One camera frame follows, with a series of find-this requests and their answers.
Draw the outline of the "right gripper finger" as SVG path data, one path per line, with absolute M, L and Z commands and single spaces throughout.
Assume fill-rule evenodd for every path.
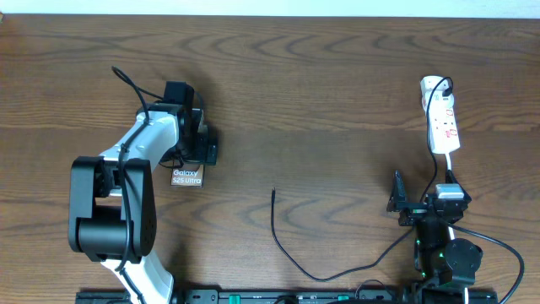
M 387 211 L 401 211 L 406 205 L 406 190 L 399 171 L 395 171 L 392 180 L 391 194 L 387 203 Z
M 450 187 L 452 189 L 458 189 L 462 190 L 461 184 L 457 181 L 454 173 L 452 170 L 447 169 L 445 171 L 445 186 Z

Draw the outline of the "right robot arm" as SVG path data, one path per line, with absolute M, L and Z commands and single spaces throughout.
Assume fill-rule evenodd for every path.
M 420 203 L 408 199 L 399 172 L 392 181 L 386 210 L 398 212 L 398 224 L 416 231 L 414 267 L 420 281 L 402 289 L 401 303 L 467 303 L 467 288 L 475 283 L 483 251 L 463 238 L 455 237 L 451 225 L 460 220 L 472 201 L 451 171 L 445 182 L 435 186 Z

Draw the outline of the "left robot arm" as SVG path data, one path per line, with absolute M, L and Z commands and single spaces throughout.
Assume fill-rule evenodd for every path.
M 218 142 L 194 106 L 199 94 L 169 81 L 162 96 L 137 112 L 136 122 L 98 156 L 79 156 L 71 167 L 68 243 L 109 269 L 121 291 L 80 291 L 77 303 L 181 303 L 175 277 L 153 249 L 157 232 L 153 172 L 163 166 L 171 183 L 201 187 L 217 160 Z

